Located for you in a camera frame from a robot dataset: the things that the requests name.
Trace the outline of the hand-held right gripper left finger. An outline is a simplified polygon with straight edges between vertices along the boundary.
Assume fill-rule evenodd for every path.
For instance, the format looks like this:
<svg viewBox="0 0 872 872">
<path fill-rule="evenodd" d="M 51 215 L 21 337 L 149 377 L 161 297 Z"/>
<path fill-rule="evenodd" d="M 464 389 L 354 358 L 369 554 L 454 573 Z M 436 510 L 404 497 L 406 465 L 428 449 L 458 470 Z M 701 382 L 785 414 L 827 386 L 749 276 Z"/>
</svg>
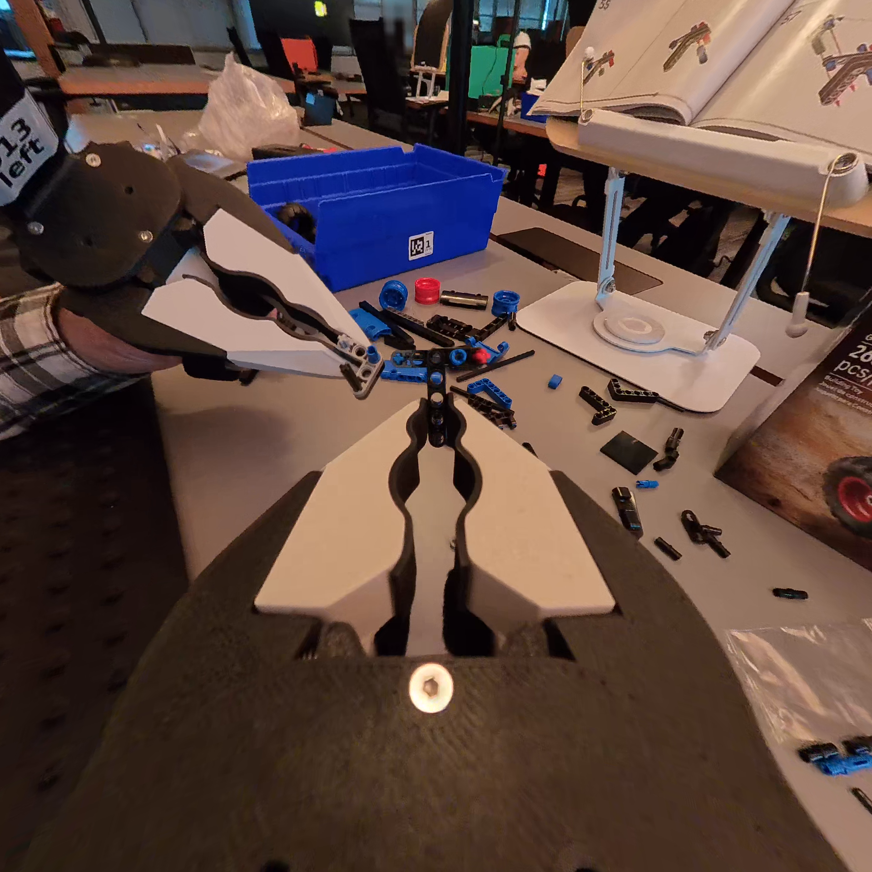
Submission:
<svg viewBox="0 0 872 872">
<path fill-rule="evenodd" d="M 263 614 L 347 624 L 370 652 L 407 652 L 416 592 L 412 521 L 428 442 L 425 399 L 402 407 L 328 463 L 258 591 Z"/>
</svg>

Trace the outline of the grey beam brick assembly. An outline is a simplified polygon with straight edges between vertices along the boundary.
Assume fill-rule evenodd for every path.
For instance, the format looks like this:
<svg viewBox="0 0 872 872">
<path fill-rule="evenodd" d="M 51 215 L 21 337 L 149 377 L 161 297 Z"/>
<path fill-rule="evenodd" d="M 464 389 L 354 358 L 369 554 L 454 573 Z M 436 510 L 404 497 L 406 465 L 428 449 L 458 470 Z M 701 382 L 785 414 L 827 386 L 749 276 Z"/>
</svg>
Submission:
<svg viewBox="0 0 872 872">
<path fill-rule="evenodd" d="M 374 345 L 340 334 L 335 353 L 340 359 L 340 374 L 351 387 L 353 397 L 357 400 L 368 398 L 385 368 L 380 352 Z"/>
</svg>

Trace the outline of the black beam with coloured pins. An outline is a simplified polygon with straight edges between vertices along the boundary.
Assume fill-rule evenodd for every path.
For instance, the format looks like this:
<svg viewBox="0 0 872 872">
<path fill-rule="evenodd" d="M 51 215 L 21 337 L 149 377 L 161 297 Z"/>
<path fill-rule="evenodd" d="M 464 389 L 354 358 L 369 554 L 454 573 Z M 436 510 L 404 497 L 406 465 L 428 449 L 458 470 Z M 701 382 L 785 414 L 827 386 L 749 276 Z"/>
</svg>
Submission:
<svg viewBox="0 0 872 872">
<path fill-rule="evenodd" d="M 397 352 L 385 364 L 381 377 L 391 382 L 423 386 L 426 398 L 421 408 L 412 409 L 406 421 L 406 435 L 409 449 L 419 453 L 425 444 L 436 448 L 449 447 L 453 451 L 469 453 L 461 441 L 466 428 L 466 417 L 457 409 L 452 392 L 463 398 L 475 411 L 494 423 L 496 406 L 483 398 L 476 397 L 448 384 L 447 354 L 439 349 L 428 352 Z"/>
</svg>

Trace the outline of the grey desk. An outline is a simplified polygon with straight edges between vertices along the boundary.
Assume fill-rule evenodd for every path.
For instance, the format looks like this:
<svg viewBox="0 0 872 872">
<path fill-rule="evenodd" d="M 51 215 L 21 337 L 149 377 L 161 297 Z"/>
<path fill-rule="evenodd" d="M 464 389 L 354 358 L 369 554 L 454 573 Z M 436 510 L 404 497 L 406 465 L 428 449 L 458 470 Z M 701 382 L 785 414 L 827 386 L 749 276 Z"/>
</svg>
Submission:
<svg viewBox="0 0 872 872">
<path fill-rule="evenodd" d="M 130 140 L 139 145 L 157 140 L 159 123 L 176 142 L 193 127 L 199 113 L 130 113 L 77 116 L 71 124 L 71 146 L 87 141 Z M 660 286 L 646 289 L 646 299 L 685 309 L 706 322 L 720 320 L 733 300 L 733 291 L 707 280 L 687 276 L 631 249 L 618 248 L 617 260 Z M 486 292 L 510 289 L 523 304 L 546 297 L 574 279 L 548 271 L 499 243 L 437 264 L 424 275 L 443 280 L 450 289 Z M 712 415 L 676 411 L 668 406 L 622 405 L 616 423 L 594 427 L 577 397 L 589 385 L 601 390 L 607 376 L 518 330 L 503 331 L 511 353 L 535 348 L 536 354 L 496 372 L 494 380 L 514 400 L 518 428 L 512 434 L 529 441 L 541 458 L 569 474 L 583 490 L 614 515 L 610 489 L 632 484 L 615 462 L 599 448 L 611 430 L 624 430 L 649 446 L 661 446 L 675 426 L 684 429 L 678 464 L 664 474 L 665 482 L 652 498 L 662 497 L 667 511 L 691 507 L 705 522 L 725 529 L 725 545 L 733 553 L 719 559 L 700 553 L 687 541 L 680 524 L 664 525 L 663 537 L 682 554 L 679 562 L 642 542 L 654 558 L 681 583 L 694 604 L 725 643 L 728 629 L 753 627 L 754 614 L 763 623 L 799 624 L 796 609 L 808 620 L 823 624 L 870 617 L 870 573 L 804 535 L 779 517 L 750 502 L 713 477 L 725 444 L 733 433 L 776 390 L 777 377 L 789 376 L 806 355 L 826 344 L 830 332 L 815 326 L 811 339 L 780 336 L 787 316 L 762 302 L 752 301 L 738 322 L 738 334 L 762 348 L 762 369 L 745 378 L 724 408 Z M 547 383 L 562 376 L 558 390 Z M 248 524 L 274 503 L 303 474 L 332 461 L 350 444 L 419 396 L 415 386 L 376 387 L 366 401 L 356 401 L 338 380 L 258 376 L 252 386 L 202 381 L 173 369 L 154 376 L 161 435 L 166 450 L 180 533 L 191 575 L 198 575 Z M 441 640 L 441 584 L 449 569 L 449 535 L 453 524 L 440 512 L 460 508 L 447 478 L 447 451 L 427 449 L 421 455 L 421 486 L 411 497 L 411 516 L 418 524 L 432 523 L 439 538 L 417 539 L 421 571 L 411 612 L 412 655 L 443 653 Z M 772 587 L 806 590 L 806 602 L 774 598 Z M 787 747 L 766 738 L 773 757 L 814 819 L 851 870 L 870 870 L 870 813 L 845 788 L 809 771 Z"/>
</svg>

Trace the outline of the person's left hand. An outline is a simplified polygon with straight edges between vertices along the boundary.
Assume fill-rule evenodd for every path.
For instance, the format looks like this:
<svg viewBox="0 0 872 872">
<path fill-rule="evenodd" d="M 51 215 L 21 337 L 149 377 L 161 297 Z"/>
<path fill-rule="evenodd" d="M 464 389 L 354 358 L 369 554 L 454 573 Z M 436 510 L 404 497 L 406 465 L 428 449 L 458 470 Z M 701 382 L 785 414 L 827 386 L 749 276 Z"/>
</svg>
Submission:
<svg viewBox="0 0 872 872">
<path fill-rule="evenodd" d="M 64 308 L 56 311 L 55 321 L 60 336 L 71 352 L 102 372 L 139 376 L 181 365 L 179 357 L 142 351 L 102 330 L 87 318 Z"/>
</svg>

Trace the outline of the scattered toy brick pieces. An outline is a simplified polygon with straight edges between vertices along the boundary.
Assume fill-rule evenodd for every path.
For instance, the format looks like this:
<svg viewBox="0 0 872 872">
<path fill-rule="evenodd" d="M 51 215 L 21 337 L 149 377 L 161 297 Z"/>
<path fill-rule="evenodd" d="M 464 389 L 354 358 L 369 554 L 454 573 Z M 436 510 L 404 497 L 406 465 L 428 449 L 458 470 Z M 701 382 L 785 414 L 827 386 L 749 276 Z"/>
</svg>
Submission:
<svg viewBox="0 0 872 872">
<path fill-rule="evenodd" d="M 386 362 L 397 352 L 428 352 L 439 349 L 447 354 L 447 370 L 456 378 L 502 357 L 516 355 L 511 353 L 510 343 L 494 342 L 494 334 L 499 328 L 516 327 L 516 313 L 508 317 L 494 317 L 487 326 L 479 330 L 474 330 L 456 319 L 444 317 L 441 313 L 434 314 L 429 322 L 422 322 L 407 312 L 379 309 L 369 302 L 362 302 L 351 314 L 356 323 L 364 328 L 367 338 L 372 341 L 382 340 L 386 348 L 391 349 L 390 353 L 384 353 Z M 516 428 L 512 400 L 494 382 L 494 372 L 465 383 L 455 383 L 454 387 L 492 402 L 497 408 L 493 413 L 494 424 L 499 428 L 506 431 Z M 692 547 L 700 553 L 711 552 L 718 555 L 719 559 L 727 560 L 730 552 L 723 544 L 723 532 L 720 528 L 703 524 L 691 508 L 673 513 L 667 511 L 664 498 L 649 496 L 657 492 L 658 487 L 664 483 L 663 472 L 678 459 L 683 436 L 682 428 L 673 428 L 665 441 L 662 457 L 658 457 L 643 471 L 655 473 L 655 478 L 641 477 L 635 481 L 633 487 L 621 485 L 612 488 L 610 498 L 613 510 L 628 535 L 634 540 L 647 542 L 670 561 L 681 561 L 681 552 L 663 537 L 653 536 L 668 524 L 680 524 Z M 801 612 L 794 609 L 789 612 L 789 616 L 801 616 L 803 620 L 799 624 L 786 622 L 786 615 L 779 614 L 779 622 L 769 621 L 764 624 L 762 618 L 754 614 L 753 627 L 739 629 L 823 624 L 809 621 L 806 609 Z M 815 744 L 798 749 L 787 745 L 785 747 L 796 753 L 809 771 L 816 771 L 821 777 L 830 779 L 833 784 L 841 784 L 866 812 L 870 812 L 870 736 L 847 738 L 840 744 Z"/>
</svg>

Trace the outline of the black flat panel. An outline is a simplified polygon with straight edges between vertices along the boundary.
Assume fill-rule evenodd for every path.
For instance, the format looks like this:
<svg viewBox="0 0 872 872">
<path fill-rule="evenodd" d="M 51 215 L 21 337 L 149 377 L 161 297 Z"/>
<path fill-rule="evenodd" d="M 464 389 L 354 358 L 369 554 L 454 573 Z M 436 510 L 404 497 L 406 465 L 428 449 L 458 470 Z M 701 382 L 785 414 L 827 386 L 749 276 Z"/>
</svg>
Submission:
<svg viewBox="0 0 872 872">
<path fill-rule="evenodd" d="M 599 451 L 634 475 L 642 473 L 659 456 L 658 449 L 640 442 L 626 431 L 616 433 Z"/>
</svg>

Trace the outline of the white plastic bag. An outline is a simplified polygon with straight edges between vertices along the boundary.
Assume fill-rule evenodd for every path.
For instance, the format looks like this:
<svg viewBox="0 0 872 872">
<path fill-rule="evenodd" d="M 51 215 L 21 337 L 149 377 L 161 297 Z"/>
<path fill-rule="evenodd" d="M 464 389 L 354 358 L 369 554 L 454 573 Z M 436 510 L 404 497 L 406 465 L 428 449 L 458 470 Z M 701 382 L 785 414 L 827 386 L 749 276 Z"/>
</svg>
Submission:
<svg viewBox="0 0 872 872">
<path fill-rule="evenodd" d="M 248 162 L 255 158 L 256 149 L 300 146 L 301 128 L 297 111 L 278 82 L 240 63 L 230 52 L 209 85 L 192 143 L 226 159 Z"/>
</svg>

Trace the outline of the thin black axle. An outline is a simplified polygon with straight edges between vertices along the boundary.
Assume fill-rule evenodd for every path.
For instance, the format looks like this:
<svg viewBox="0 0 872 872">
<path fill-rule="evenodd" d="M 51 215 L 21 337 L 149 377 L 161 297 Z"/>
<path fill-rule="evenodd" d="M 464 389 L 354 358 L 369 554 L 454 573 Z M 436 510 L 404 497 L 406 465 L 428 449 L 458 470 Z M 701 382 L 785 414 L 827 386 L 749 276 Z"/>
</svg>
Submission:
<svg viewBox="0 0 872 872">
<path fill-rule="evenodd" d="M 484 365 L 484 366 L 480 367 L 479 369 L 476 369 L 476 370 L 471 371 L 471 372 L 467 372 L 461 376 L 457 376 L 455 378 L 455 382 L 457 384 L 460 384 L 460 383 L 465 383 L 465 382 L 470 381 L 470 380 L 479 379 L 479 378 L 485 376 L 486 374 L 489 374 L 491 372 L 495 372 L 495 371 L 497 371 L 501 368 L 504 368 L 508 365 L 513 365 L 513 364 L 519 363 L 520 361 L 529 359 L 530 357 L 532 357 L 534 355 L 535 355 L 535 350 L 530 350 L 530 351 L 520 353 L 520 354 L 512 356 L 512 357 L 502 357 L 501 359 L 496 360 L 496 362 L 492 362 L 488 365 Z"/>
</svg>

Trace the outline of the wooden pillar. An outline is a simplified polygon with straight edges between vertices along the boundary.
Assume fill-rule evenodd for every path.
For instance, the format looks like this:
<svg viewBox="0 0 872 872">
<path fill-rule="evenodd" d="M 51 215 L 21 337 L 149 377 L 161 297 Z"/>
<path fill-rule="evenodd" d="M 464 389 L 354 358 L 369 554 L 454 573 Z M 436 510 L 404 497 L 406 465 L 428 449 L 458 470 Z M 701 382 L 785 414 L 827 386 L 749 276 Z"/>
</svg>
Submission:
<svg viewBox="0 0 872 872">
<path fill-rule="evenodd" d="M 38 1 L 9 1 L 12 16 L 31 49 L 42 72 L 54 80 L 64 74 L 63 64 L 56 57 L 53 34 Z"/>
</svg>

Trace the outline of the white book stand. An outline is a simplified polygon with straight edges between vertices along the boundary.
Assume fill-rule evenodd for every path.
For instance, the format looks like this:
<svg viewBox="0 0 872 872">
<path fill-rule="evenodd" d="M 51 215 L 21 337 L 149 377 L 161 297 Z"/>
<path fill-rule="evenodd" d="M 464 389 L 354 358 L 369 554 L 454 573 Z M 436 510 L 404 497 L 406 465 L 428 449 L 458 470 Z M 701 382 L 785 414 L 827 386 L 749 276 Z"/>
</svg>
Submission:
<svg viewBox="0 0 872 872">
<path fill-rule="evenodd" d="M 849 147 L 717 133 L 583 109 L 578 120 L 551 117 L 550 144 L 561 154 L 609 169 L 603 245 L 595 281 L 576 281 L 521 309 L 526 332 L 619 379 L 654 391 L 686 411 L 713 413 L 757 365 L 760 352 L 732 336 L 790 218 L 856 205 L 868 191 L 867 159 Z M 767 216 L 757 254 L 719 326 L 618 289 L 616 241 L 625 177 L 635 173 Z"/>
</svg>

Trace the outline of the wooden workbench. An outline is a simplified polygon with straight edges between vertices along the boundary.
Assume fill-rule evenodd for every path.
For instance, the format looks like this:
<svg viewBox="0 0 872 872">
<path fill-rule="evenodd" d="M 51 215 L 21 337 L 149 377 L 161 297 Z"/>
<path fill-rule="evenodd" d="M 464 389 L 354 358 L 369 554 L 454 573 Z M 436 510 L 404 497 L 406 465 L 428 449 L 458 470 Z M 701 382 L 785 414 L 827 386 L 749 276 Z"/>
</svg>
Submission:
<svg viewBox="0 0 872 872">
<path fill-rule="evenodd" d="M 499 126 L 499 114 L 481 113 L 478 111 L 467 111 L 466 120 L 471 125 L 486 126 L 496 129 Z M 517 134 L 538 139 L 548 139 L 546 125 L 536 122 L 531 119 L 523 119 L 521 117 L 506 116 L 503 118 L 502 128 Z"/>
</svg>

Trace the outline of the green panel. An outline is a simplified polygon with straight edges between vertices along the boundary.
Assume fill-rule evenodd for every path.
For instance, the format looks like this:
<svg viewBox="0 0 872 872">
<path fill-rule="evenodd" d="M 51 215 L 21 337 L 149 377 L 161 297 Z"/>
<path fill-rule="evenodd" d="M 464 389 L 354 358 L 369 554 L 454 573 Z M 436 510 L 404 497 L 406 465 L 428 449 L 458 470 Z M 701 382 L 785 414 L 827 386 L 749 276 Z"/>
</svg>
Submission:
<svg viewBox="0 0 872 872">
<path fill-rule="evenodd" d="M 511 84 L 515 68 L 515 49 L 512 49 L 510 61 L 507 61 L 508 55 L 507 46 L 474 45 L 472 47 L 467 89 L 467 97 L 470 101 L 477 103 L 483 97 L 496 99 L 502 93 L 502 79 L 506 70 L 508 70 L 508 82 Z"/>
</svg>

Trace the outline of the open instruction booklet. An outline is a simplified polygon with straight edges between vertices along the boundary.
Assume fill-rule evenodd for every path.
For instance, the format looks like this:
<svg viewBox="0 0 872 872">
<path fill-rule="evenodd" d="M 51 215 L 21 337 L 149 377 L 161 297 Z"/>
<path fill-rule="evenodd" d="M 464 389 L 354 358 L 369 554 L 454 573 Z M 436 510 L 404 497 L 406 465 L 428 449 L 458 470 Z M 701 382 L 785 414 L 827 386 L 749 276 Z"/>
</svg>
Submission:
<svg viewBox="0 0 872 872">
<path fill-rule="evenodd" d="M 532 114 L 602 108 L 871 158 L 869 1 L 604 1 Z"/>
</svg>

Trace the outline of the black steel post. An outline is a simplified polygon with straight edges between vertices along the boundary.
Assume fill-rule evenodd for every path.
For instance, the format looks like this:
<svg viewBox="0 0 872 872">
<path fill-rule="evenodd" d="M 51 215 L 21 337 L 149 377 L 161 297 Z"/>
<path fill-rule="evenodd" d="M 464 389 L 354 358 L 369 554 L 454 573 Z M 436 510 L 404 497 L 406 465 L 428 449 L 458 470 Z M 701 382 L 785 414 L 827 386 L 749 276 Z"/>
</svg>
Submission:
<svg viewBox="0 0 872 872">
<path fill-rule="evenodd" d="M 466 103 L 473 46 L 474 1 L 453 1 L 448 59 L 449 101 L 447 148 L 457 155 L 465 152 Z"/>
</svg>

